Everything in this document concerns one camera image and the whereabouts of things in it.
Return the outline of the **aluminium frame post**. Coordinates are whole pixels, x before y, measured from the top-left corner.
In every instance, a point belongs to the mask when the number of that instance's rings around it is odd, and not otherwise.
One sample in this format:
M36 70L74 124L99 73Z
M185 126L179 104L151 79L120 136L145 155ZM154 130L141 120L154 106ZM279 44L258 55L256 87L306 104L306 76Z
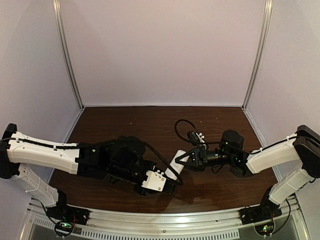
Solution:
M71 56L68 48L67 37L64 28L64 21L63 21L63 14L61 8L61 1L60 0L53 0L53 13L56 21L57 26L57 33L58 38L60 41L61 51L62 51L62 58L64 60L67 76L69 79L69 83L71 86L71 90L73 92L77 107L79 110L83 110L85 108L80 91L76 82L75 73L72 66Z
M269 35L269 31L270 31L272 13L273 13L273 1L272 0L265 0L256 55L255 55L255 59L254 59L254 63L253 63L252 72L250 75L248 88L247 88L245 98L244 98L244 101L242 104L242 109L244 111L248 108L248 105L249 105L250 99L252 97L254 87L255 87L255 84L256 84L256 81L258 78L259 70L261 67L262 59L263 59L264 50L265 50L265 47L267 44L268 35Z

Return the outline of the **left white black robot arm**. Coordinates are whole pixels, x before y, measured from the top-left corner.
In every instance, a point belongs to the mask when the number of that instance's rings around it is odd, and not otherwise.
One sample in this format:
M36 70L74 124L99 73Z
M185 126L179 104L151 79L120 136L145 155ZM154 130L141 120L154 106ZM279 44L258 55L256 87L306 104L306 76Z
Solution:
M29 137L17 125L7 125L0 140L0 177L17 180L49 211L68 212L66 194L49 186L27 165L49 167L66 173L134 185L140 195L162 192L167 182L155 162L145 160L146 145L136 137L119 137L103 143L59 143Z

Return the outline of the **left aluminium frame post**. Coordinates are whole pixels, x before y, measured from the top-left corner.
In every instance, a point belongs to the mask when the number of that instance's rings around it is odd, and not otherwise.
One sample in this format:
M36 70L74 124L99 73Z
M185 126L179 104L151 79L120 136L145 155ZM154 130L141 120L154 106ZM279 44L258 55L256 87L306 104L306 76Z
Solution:
M67 76L69 79L69 83L71 86L71 90L73 92L77 107L79 110L83 110L85 108L80 91L76 82L75 73L72 66L71 56L68 48L67 37L64 28L64 21L63 21L63 14L61 8L61 1L60 0L53 0L53 13L56 21L57 26L57 33L58 38L60 41L61 51L62 51L62 58L64 60Z

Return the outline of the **left controller board with LEDs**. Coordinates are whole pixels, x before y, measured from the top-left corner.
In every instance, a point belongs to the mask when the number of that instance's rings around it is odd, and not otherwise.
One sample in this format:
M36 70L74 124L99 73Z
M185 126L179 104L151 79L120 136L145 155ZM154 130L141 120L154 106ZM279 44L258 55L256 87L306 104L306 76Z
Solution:
M74 231L75 226L66 221L58 221L54 225L54 232L61 238L66 238Z

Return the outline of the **curved aluminium front rail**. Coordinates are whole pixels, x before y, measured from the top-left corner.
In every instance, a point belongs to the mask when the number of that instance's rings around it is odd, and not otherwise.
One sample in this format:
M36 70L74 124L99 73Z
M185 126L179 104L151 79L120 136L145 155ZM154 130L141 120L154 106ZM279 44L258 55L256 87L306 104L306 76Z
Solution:
M228 231L245 227L242 224L239 208L196 212L196 213L129 213L90 209L86 225L94 228L133 232L158 233L166 230L177 234L183 233L206 234Z

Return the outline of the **right controller board with LEDs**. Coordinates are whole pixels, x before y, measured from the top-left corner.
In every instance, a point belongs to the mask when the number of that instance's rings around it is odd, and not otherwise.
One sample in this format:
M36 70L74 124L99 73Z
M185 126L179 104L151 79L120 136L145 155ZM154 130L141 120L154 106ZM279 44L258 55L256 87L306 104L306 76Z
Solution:
M273 234L275 230L275 223L273 221L268 221L255 224L254 230L259 236L268 237Z

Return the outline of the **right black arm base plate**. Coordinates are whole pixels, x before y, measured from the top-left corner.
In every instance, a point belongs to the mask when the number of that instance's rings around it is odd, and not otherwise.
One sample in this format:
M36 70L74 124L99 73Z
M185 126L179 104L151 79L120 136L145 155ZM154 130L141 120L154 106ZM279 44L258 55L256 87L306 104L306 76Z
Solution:
M282 215L282 210L278 205L246 206L239 211L240 220L243 225L272 220Z

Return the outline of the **right aluminium frame post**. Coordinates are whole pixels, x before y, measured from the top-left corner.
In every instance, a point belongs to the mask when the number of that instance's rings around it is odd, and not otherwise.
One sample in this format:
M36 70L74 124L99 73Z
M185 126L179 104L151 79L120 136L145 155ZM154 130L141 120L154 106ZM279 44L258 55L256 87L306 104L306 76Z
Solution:
M263 59L264 50L265 50L265 47L267 44L268 35L269 35L269 31L270 31L272 13L273 13L273 1L272 0L265 0L256 55L255 55L255 59L254 59L254 63L253 63L252 72L250 75L248 88L247 88L245 98L244 98L244 101L242 104L242 109L244 111L248 108L248 105L249 105L250 99L252 97L254 87L255 87L255 84L256 84L256 81L258 78L259 70L261 67L262 59Z

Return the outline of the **white remote control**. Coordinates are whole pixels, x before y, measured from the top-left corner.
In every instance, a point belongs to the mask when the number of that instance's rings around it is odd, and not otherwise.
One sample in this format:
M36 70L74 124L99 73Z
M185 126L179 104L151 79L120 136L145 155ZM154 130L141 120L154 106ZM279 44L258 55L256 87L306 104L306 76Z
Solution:
M181 150L179 149L176 154L174 155L174 157L172 158L171 162L170 162L170 166L178 173L178 175L180 175L181 171L183 170L184 166L179 164L179 163L176 163L176 158L184 155L186 152L184 150ZM164 172L164 174L166 175L166 177L170 178L170 179L173 179L173 180L177 180L177 177L174 175L174 173L169 169L167 168Z

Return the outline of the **controller board with leds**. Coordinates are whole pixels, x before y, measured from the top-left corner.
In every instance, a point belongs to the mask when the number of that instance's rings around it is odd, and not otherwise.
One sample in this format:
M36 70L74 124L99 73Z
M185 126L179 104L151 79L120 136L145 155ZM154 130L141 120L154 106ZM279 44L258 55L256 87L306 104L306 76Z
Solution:
M268 221L255 224L254 230L259 236L268 237L273 234L275 230L275 223L273 221Z
M75 226L66 221L58 221L54 225L54 232L61 238L66 238L74 231Z

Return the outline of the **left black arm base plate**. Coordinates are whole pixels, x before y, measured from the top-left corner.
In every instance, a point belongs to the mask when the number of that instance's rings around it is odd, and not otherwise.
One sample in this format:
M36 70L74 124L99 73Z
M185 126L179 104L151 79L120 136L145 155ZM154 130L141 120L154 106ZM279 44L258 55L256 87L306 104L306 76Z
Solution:
M48 207L46 213L50 218L84 226L90 216L88 209L69 205Z

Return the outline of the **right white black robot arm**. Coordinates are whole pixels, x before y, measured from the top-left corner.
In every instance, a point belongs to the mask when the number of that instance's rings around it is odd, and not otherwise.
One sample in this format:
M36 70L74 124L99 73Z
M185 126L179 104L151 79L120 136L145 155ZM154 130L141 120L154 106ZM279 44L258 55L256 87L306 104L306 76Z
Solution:
M252 152L243 150L244 138L231 129L223 132L215 150L208 150L209 142L202 133L189 131L187 136L186 141L194 147L173 159L179 170L197 172L229 165L233 175L247 178L277 165L299 162L291 173L266 190L258 206L240 210L243 221L249 217L269 219L281 215L280 204L320 177L320 136L306 125L300 125L285 139Z

